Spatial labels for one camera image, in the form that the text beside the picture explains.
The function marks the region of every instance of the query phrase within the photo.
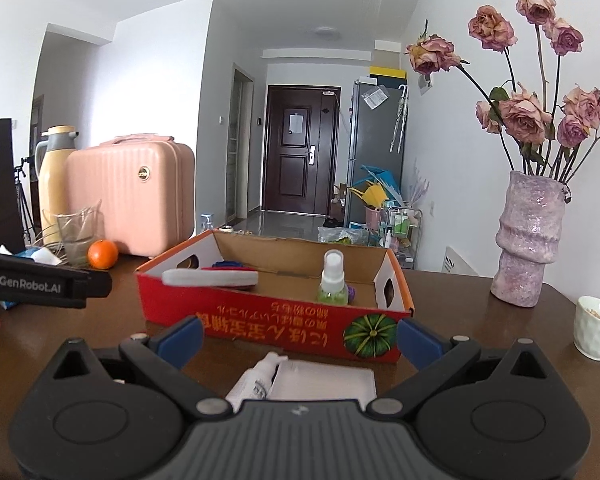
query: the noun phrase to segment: white ceramic bowl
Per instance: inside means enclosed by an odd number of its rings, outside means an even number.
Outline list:
[[[576,348],[589,359],[600,361],[600,300],[583,296],[578,300],[573,324]]]

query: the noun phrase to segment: dried rose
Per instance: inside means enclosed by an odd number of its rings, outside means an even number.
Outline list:
[[[558,56],[566,56],[567,52],[582,52],[584,36],[564,19],[547,20],[542,30],[551,40],[551,47]]]
[[[520,85],[522,92],[514,92],[511,99],[500,101],[500,115],[507,133],[520,142],[542,144],[544,126],[551,123],[551,114],[542,111],[535,94]]]
[[[489,117],[491,105],[487,101],[478,101],[475,104],[475,116],[478,117],[483,130],[487,130],[490,134],[499,134],[502,132],[500,123]]]
[[[564,114],[580,119],[587,128],[594,130],[600,127],[600,91],[585,92],[576,86],[564,96]]]
[[[589,137],[589,129],[574,115],[565,116],[558,125],[556,138],[565,148],[575,148],[587,137]]]
[[[544,25],[555,18],[555,0],[518,0],[516,10],[532,25]]]
[[[407,52],[413,69],[424,75],[440,69],[448,72],[452,66],[460,65],[460,56],[454,53],[454,44],[435,34],[409,45]]]
[[[469,22],[469,36],[480,40],[482,48],[496,52],[502,52],[518,42],[511,24],[489,5],[481,6],[475,18]]]

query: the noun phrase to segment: tiled floor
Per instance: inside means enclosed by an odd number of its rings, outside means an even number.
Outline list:
[[[318,227],[322,224],[324,217],[259,211],[235,225],[234,229],[251,231],[258,236],[317,240]]]

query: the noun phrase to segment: pink ceramic vase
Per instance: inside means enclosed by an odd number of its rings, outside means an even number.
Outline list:
[[[491,293],[517,306],[535,306],[544,266],[558,256],[564,185],[545,176],[509,174],[507,201],[496,243],[502,249]]]

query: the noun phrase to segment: wooden table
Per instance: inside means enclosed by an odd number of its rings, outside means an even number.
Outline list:
[[[0,310],[0,480],[21,478],[7,443],[14,410],[43,367],[69,336],[81,336],[92,348],[111,347],[135,332],[159,332],[145,322],[133,269],[142,260],[124,258],[112,275],[107,299],[90,300],[85,310],[21,305]],[[469,335],[486,347],[506,348],[516,338],[533,338],[558,369],[589,417],[592,443],[578,480],[600,480],[600,363],[581,355],[573,345],[574,305],[545,285],[538,306],[516,308],[489,294],[491,280],[435,272],[407,271],[416,317],[443,336]],[[207,338],[185,373],[220,395],[269,348],[245,342]],[[354,364],[305,354],[293,358]],[[414,373],[403,358],[397,365],[373,365],[382,393]]]

